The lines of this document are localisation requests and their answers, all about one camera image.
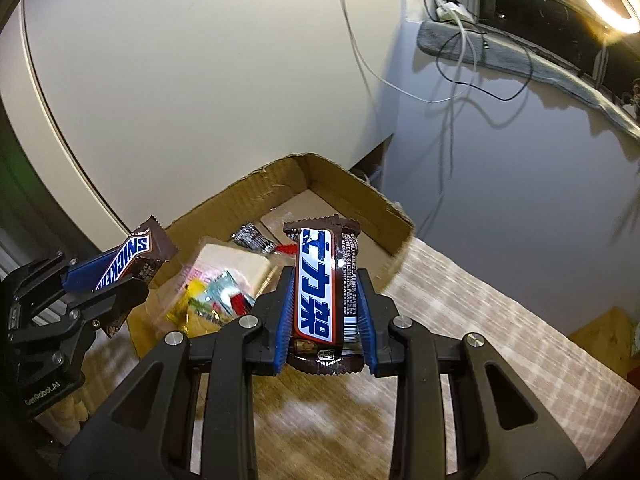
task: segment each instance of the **triangular cutout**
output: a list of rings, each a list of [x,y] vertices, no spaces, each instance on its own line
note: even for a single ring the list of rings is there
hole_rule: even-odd
[[[151,415],[163,368],[162,363],[154,363],[129,395],[113,410],[111,420],[126,428],[143,431]]]
[[[514,430],[535,422],[538,418],[536,412],[502,373],[502,370],[496,365],[487,365],[485,369],[492,394],[494,394],[500,426],[504,430]]]

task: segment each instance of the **bolt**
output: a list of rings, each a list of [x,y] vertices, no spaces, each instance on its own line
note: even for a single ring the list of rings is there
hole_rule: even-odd
[[[184,334],[182,332],[169,332],[166,336],[164,336],[164,342],[169,346],[179,345],[184,341]]]
[[[484,345],[484,337],[476,332],[472,332],[471,334],[467,334],[466,342],[469,346],[478,348],[479,346]]]
[[[412,324],[414,324],[414,320],[409,316],[396,316],[394,318],[394,326],[397,328],[409,328]]]
[[[240,318],[240,326],[242,328],[253,328],[258,325],[258,318],[249,314]]]

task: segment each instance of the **white power adapter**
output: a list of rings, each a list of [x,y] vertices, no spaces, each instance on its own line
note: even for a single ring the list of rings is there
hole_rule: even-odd
[[[436,15],[441,22],[454,20],[456,14],[460,20],[475,23],[474,17],[465,6],[457,0],[433,0],[436,5]]]

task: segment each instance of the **gray cushion on window sill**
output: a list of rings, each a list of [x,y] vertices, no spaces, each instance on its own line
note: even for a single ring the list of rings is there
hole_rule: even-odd
[[[457,31],[458,27],[449,23],[422,22],[418,31],[418,48],[425,54],[436,56],[446,41]],[[529,59],[521,47],[497,34],[486,37],[489,48],[483,47],[482,37],[479,34],[471,33],[469,38],[478,53],[478,65],[517,76],[527,77],[529,75]],[[534,53],[530,53],[530,55],[534,67],[533,80],[553,85],[588,107],[601,111],[617,127],[640,141],[640,127],[624,110],[618,108],[600,92],[561,67]],[[458,56],[460,56],[460,41],[457,40],[450,41],[440,55],[440,57],[450,60],[458,60]],[[464,61],[468,64],[472,64],[474,61],[469,48],[466,50]]]

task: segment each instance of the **white wall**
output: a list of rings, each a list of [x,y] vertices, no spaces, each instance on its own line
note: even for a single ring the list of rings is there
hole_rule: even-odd
[[[348,4],[393,78],[401,0]],[[395,127],[398,96],[372,77],[367,92],[338,0],[26,0],[26,29],[52,116],[129,228],[289,153],[349,167]]]
[[[401,35],[402,86],[429,98],[449,83],[416,48],[418,26],[406,22]],[[502,96],[522,84],[481,75]],[[613,305],[639,319],[640,231],[622,219],[640,206],[640,146],[543,84],[509,103],[472,91],[456,101],[452,127],[449,112],[402,97],[386,159],[384,192],[418,225],[438,203],[443,167],[442,205],[420,236],[564,333]]]

